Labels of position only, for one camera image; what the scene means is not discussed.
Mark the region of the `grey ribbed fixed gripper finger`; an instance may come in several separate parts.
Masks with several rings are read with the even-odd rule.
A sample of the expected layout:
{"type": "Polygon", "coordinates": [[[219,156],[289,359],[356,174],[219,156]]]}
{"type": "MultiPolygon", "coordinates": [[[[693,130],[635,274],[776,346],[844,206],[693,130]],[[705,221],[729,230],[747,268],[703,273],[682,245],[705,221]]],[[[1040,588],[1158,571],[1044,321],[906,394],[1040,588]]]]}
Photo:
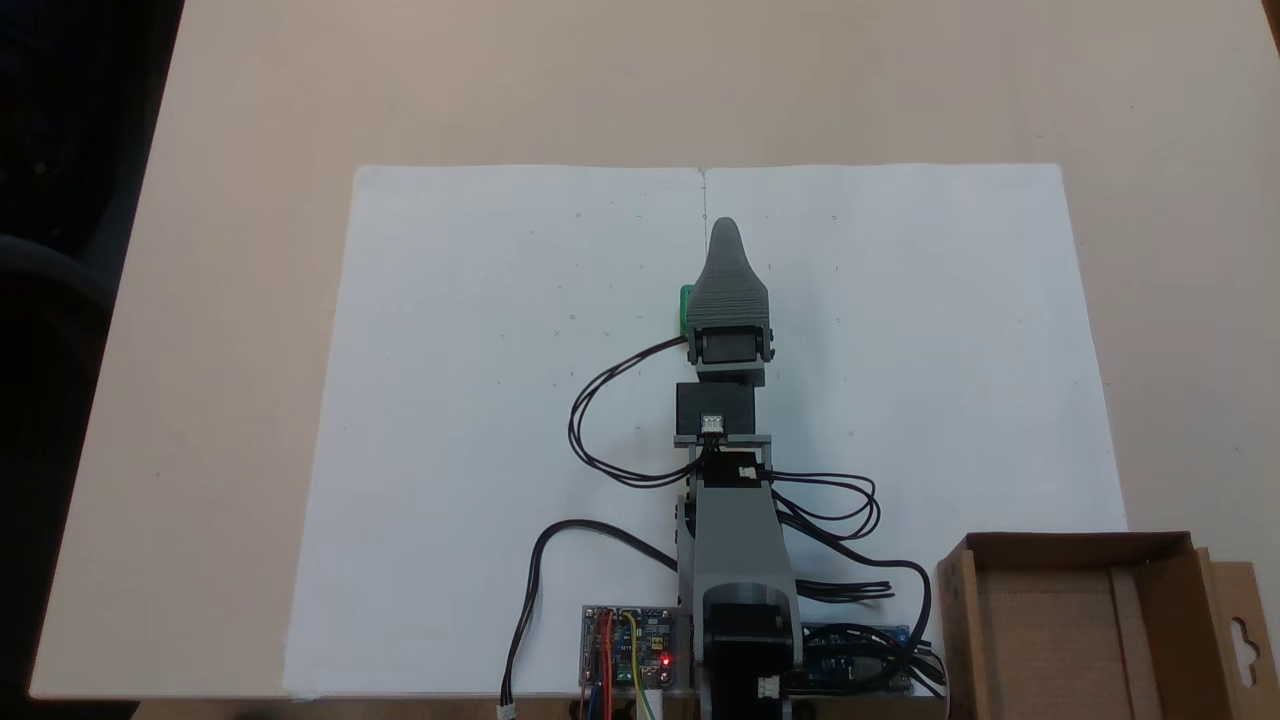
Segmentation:
{"type": "Polygon", "coordinates": [[[689,293],[691,328],[768,327],[769,295],[754,272],[737,223],[730,217],[710,228],[707,258],[689,293]]]}

